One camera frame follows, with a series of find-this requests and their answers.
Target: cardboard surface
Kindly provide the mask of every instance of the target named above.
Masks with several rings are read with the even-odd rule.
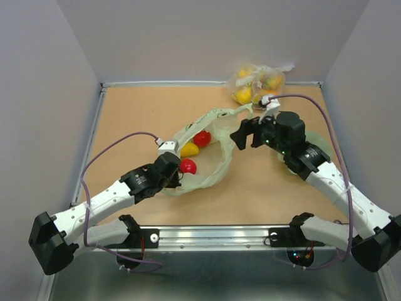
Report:
[[[287,86],[284,92],[309,95],[325,108],[318,87]],[[168,140],[215,107],[236,108],[238,104],[227,96],[223,87],[108,88],[91,156],[139,130]],[[323,117],[307,100],[282,99],[281,110],[298,113],[307,130],[319,133],[328,141]],[[89,168],[86,182],[91,195],[103,191],[127,171],[154,162],[156,157],[157,146],[151,137],[134,136],[116,145]],[[158,193],[104,222],[121,214],[131,214],[143,225],[287,224],[302,212],[311,212],[329,221],[346,221],[324,195],[290,174],[278,161],[275,151],[268,147],[247,147],[242,151],[234,149],[230,171],[219,184],[179,197]]]

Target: red fruit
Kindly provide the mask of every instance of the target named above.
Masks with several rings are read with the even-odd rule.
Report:
[[[180,164],[180,169],[183,173],[196,173],[196,164],[191,159],[182,159]]]
[[[198,147],[207,147],[209,143],[211,143],[212,135],[211,133],[203,130],[202,132],[196,134],[193,140],[194,144],[196,144]]]

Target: clear plastic bag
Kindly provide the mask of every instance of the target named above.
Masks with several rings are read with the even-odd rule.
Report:
[[[286,81],[284,72],[293,68],[294,65],[281,68],[244,65],[226,82],[226,88],[231,98],[241,105],[257,104],[267,94],[282,94]]]
[[[165,194],[180,196],[195,189],[206,188],[220,182],[229,170],[232,151],[235,143],[230,134],[239,127],[237,115],[249,111],[248,118],[253,115],[252,105],[243,105],[235,110],[230,108],[214,108],[190,127],[186,126],[173,136],[179,143],[179,150],[189,142],[193,136],[202,130],[211,133],[212,141],[200,153],[191,159],[197,165],[196,174],[185,173],[180,181],[181,186],[175,189],[163,189]]]

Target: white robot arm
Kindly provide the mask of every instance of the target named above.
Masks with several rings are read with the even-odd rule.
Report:
[[[87,202],[50,216],[38,215],[29,236],[29,245],[45,274],[51,275],[69,265],[75,256],[96,245],[124,242],[129,236],[140,234],[139,225],[131,216],[121,216],[111,223],[95,226],[113,213],[151,198],[165,187],[177,187],[180,159],[177,141],[164,142],[153,164],[138,167],[124,174],[109,188],[91,198],[88,218],[88,244],[84,247],[83,234]]]
[[[283,155],[288,169],[320,190],[348,216],[347,190],[352,196],[353,239],[351,252],[356,261],[371,272],[380,269],[401,249],[401,216],[393,217],[379,208],[351,183],[345,187],[343,175],[317,145],[306,141],[305,124],[294,112],[278,111],[272,97],[262,98],[261,117],[244,119],[231,139],[240,150],[246,137],[253,135],[251,147],[266,145]],[[348,248],[349,226],[319,219],[313,214],[295,216],[290,227],[277,229],[270,237],[271,246],[296,246],[319,241],[342,250]]]

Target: gray wall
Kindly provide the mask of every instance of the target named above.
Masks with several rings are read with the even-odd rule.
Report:
[[[401,2],[371,0],[323,85],[352,181],[401,214]],[[401,292],[401,255],[391,261]]]
[[[322,80],[368,0],[57,0],[101,82],[226,80],[294,63]]]
[[[66,209],[98,82],[55,0],[0,1],[0,299],[36,300],[33,218]]]

